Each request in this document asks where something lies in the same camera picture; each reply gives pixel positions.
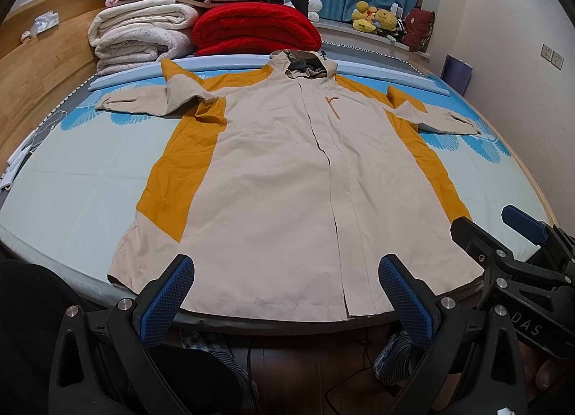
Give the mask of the beige and orange hooded jacket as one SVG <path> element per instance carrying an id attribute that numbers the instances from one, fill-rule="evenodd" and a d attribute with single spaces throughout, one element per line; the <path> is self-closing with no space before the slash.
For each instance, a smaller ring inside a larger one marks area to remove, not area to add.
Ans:
<path id="1" fill-rule="evenodd" d="M 160 86 L 100 110 L 181 118 L 149 173 L 108 276 L 133 292 L 179 254 L 196 279 L 185 310 L 256 320 L 340 321 L 390 311 L 389 253 L 435 293 L 480 274 L 450 235 L 468 215 L 423 132 L 470 119 L 340 76 L 316 53 L 203 79 L 164 60 Z"/>

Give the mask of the blue striped slipper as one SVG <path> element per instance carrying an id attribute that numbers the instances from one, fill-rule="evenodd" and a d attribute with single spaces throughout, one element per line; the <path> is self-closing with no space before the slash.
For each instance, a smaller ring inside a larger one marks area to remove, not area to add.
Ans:
<path id="1" fill-rule="evenodd" d="M 394 334 L 386 347 L 374 360 L 373 372 L 377 380 L 395 386 L 412 373 L 413 344 L 408 333 Z"/>

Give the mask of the blue patterned bed sheet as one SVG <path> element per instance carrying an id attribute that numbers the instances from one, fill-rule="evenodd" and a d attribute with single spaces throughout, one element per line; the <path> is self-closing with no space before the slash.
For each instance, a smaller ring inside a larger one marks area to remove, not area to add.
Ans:
<path id="1" fill-rule="evenodd" d="M 422 77 L 431 77 L 449 96 L 342 75 L 379 92 L 399 88 L 479 124 L 477 136 L 424 133 L 423 140 L 475 223 L 517 259 L 530 257 L 535 246 L 503 223 L 502 210 L 513 205 L 546 222 L 553 221 L 552 212 L 519 157 L 464 99 L 433 76 Z M 94 80 L 66 96 L 12 156 L 11 177 L 1 193 L 1 241 L 13 255 L 52 270 L 79 294 L 109 306 L 125 296 L 107 279 L 112 255 L 176 122 L 96 110 L 102 96 L 159 85 L 162 76 L 90 91 Z"/>

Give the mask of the dark red plush bag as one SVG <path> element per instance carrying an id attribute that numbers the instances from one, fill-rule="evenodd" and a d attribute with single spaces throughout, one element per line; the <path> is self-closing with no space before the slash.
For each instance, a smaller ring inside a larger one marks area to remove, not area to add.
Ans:
<path id="1" fill-rule="evenodd" d="M 422 52 L 433 34 L 436 14 L 433 11 L 413 9 L 404 19 L 404 37 L 401 42 L 411 52 Z"/>

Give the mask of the wooden headboard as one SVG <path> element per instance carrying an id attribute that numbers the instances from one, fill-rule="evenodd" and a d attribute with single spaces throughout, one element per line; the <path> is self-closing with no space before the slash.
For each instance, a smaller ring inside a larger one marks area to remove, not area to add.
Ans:
<path id="1" fill-rule="evenodd" d="M 105 0 L 33 0 L 1 24 L 1 168 L 65 96 L 96 73 L 88 28 Z M 33 19 L 54 11 L 59 24 L 20 41 Z"/>

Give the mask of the yellow plush toys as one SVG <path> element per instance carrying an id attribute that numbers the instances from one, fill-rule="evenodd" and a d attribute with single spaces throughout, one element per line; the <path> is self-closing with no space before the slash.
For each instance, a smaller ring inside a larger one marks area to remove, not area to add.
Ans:
<path id="1" fill-rule="evenodd" d="M 353 29 L 360 32 L 391 34 L 399 30 L 399 20 L 391 11 L 371 6 L 365 1 L 356 3 L 351 19 Z"/>

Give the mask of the cream folded quilt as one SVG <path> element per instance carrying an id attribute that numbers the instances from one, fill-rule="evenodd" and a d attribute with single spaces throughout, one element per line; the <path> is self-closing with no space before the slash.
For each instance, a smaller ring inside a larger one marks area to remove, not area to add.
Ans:
<path id="1" fill-rule="evenodd" d="M 88 29 L 96 74 L 190 55 L 191 30 L 198 19 L 195 8 L 176 0 L 141 0 L 102 10 Z"/>

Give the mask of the red folded blanket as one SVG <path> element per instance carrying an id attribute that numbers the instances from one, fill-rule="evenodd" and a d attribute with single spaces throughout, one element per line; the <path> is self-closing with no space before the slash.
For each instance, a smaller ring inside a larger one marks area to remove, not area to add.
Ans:
<path id="1" fill-rule="evenodd" d="M 316 52 L 322 46 L 307 16 L 289 6 L 255 2 L 208 10 L 194 24 L 191 40 L 198 56 Z"/>

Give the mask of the white plush toy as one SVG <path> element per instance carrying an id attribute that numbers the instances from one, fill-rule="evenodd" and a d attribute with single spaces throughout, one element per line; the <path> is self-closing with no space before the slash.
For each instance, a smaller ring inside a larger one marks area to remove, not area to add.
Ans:
<path id="1" fill-rule="evenodd" d="M 322 0 L 308 0 L 308 19 L 312 23 L 320 20 L 320 11 L 323 9 Z"/>

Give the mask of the wall power socket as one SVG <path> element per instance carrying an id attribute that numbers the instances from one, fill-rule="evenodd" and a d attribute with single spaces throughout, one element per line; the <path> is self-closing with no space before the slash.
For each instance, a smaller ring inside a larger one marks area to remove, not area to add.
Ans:
<path id="1" fill-rule="evenodd" d="M 558 52 L 552 50 L 546 44 L 542 45 L 541 56 L 543 59 L 546 59 L 546 61 L 551 63 L 555 68 L 562 70 L 564 63 L 563 56 Z"/>

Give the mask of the purple box by wall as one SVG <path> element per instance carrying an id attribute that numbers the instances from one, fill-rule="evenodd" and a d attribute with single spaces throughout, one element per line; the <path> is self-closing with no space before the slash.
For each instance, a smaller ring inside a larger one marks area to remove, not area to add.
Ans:
<path id="1" fill-rule="evenodd" d="M 445 57 L 441 70 L 441 80 L 451 86 L 459 95 L 464 96 L 472 78 L 473 68 L 452 55 Z"/>

